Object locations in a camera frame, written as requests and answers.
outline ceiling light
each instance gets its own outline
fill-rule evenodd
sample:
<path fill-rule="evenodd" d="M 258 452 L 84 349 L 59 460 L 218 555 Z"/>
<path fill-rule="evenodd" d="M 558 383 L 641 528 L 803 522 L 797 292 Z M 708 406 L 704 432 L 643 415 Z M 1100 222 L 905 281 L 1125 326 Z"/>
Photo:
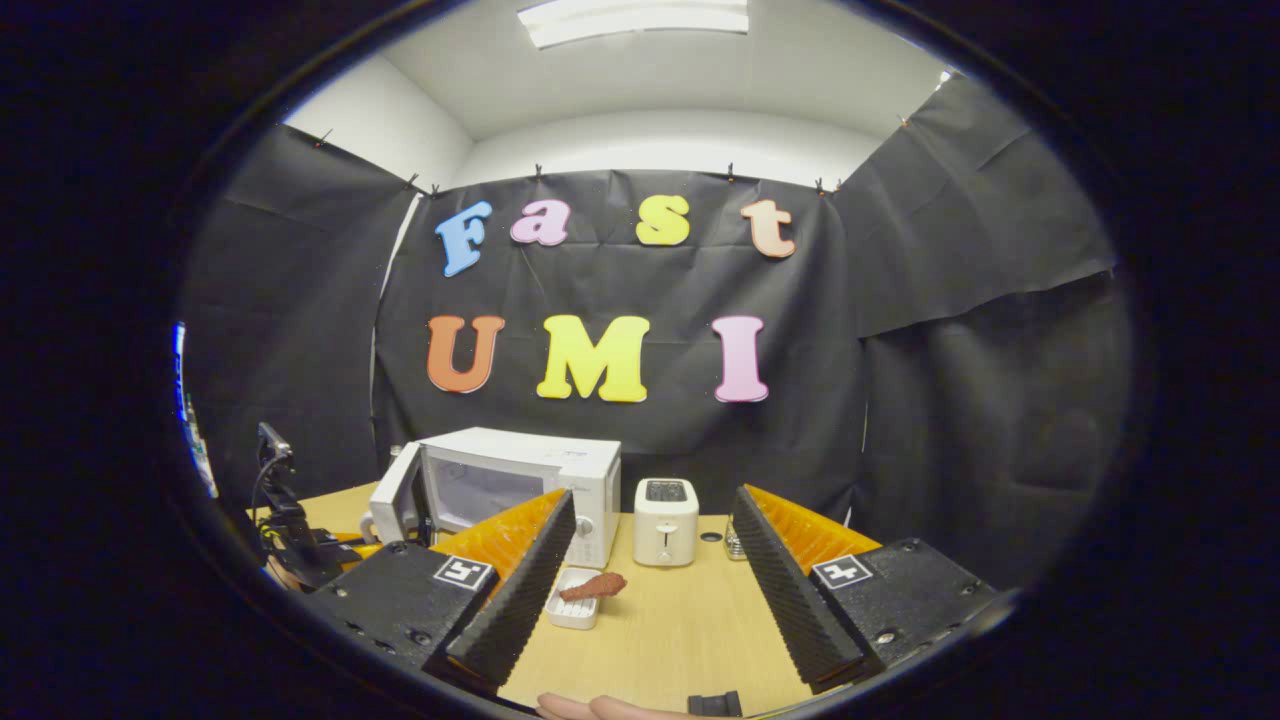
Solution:
<path fill-rule="evenodd" d="M 644 29 L 746 33 L 746 0 L 552 0 L 516 13 L 539 49 Z"/>

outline microwave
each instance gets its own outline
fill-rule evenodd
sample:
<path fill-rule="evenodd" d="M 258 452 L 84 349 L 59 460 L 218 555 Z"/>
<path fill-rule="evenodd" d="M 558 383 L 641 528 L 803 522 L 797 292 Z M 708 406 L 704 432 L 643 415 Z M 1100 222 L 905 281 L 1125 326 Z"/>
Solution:
<path fill-rule="evenodd" d="M 412 537 L 425 516 L 434 530 L 460 532 L 557 488 L 573 493 L 577 515 L 564 561 L 604 568 L 622 510 L 622 443 L 468 428 L 401 448 L 369 500 L 365 538 Z"/>

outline white toaster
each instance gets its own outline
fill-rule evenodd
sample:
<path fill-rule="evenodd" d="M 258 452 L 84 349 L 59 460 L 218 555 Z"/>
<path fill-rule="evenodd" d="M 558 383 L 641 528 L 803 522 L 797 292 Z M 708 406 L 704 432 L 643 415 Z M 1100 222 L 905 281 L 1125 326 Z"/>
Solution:
<path fill-rule="evenodd" d="M 698 539 L 698 493 L 689 480 L 645 478 L 636 486 L 635 561 L 689 565 Z"/>

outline wooden table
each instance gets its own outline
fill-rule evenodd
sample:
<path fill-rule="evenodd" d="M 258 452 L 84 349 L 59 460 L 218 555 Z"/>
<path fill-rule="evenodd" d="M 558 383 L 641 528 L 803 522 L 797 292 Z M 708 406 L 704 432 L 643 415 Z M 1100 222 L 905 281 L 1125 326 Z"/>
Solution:
<path fill-rule="evenodd" d="M 375 486 L 303 500 L 307 521 L 358 533 Z M 723 534 L 726 521 L 704 515 L 699 533 Z M 632 532 L 623 514 L 607 570 L 621 573 L 627 587 L 600 602 L 595 628 L 557 628 L 541 614 L 498 694 L 529 706 L 544 692 L 584 701 L 611 694 L 685 711 L 689 696 L 737 691 L 746 716 L 813 697 L 745 560 L 730 560 L 723 542 L 699 539 L 691 565 L 636 565 Z"/>

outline human hand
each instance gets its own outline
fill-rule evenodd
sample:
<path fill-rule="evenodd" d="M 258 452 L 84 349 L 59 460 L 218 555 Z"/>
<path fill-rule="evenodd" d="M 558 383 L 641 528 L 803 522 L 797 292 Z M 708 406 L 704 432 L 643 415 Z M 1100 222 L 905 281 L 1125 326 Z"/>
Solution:
<path fill-rule="evenodd" d="M 609 696 L 584 703 L 552 693 L 538 696 L 536 712 L 544 720 L 710 720 L 687 712 L 636 707 Z"/>

